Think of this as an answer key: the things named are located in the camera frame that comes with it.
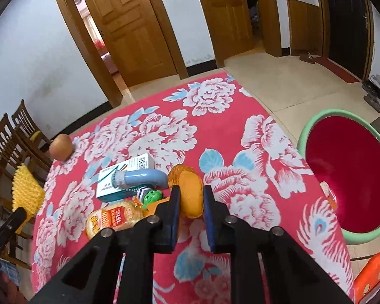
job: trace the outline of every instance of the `white box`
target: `white box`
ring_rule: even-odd
[[[149,155],[149,153],[145,153],[100,170],[98,173],[96,198],[103,202],[117,201],[125,198],[127,191],[120,188],[115,188],[111,183],[111,177],[116,170],[133,171],[154,168],[155,162],[153,158]]]

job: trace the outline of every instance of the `metal screw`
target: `metal screw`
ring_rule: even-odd
[[[225,221],[228,224],[235,224],[237,222],[237,218],[233,215],[228,215],[227,217],[225,217]]]
[[[148,222],[151,224],[155,224],[155,223],[159,222],[159,219],[160,218],[158,216],[152,215],[152,216],[148,217]]]
[[[275,226],[272,228],[272,233],[277,236],[281,236],[284,234],[284,229],[282,229],[280,226]]]
[[[102,237],[110,237],[110,236],[112,236],[112,229],[109,227],[107,227],[106,229],[102,229],[100,231],[100,234]]]

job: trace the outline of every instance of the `red tablecloth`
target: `red tablecloth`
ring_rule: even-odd
[[[55,161],[34,230],[38,291],[88,241],[100,169],[149,152],[168,173],[192,166],[215,198],[250,225],[280,225],[353,298],[349,253],[335,214],[306,162],[266,110],[227,73],[146,98],[77,134],[67,163]],[[154,302],[230,301],[230,258],[209,251],[203,220],[182,220],[172,255],[156,255]]]

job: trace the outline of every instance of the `wooden door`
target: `wooden door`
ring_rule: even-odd
[[[149,0],[85,0],[127,86],[176,74]]]
[[[329,58],[361,79],[368,49],[365,0],[328,0],[328,4]]]
[[[217,64],[253,49],[252,26],[246,0],[200,0],[204,10]]]

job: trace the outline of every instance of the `orange plastic stool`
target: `orange plastic stool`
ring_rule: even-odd
[[[356,277],[355,286],[355,303],[371,292],[380,282],[380,252],[374,255]]]

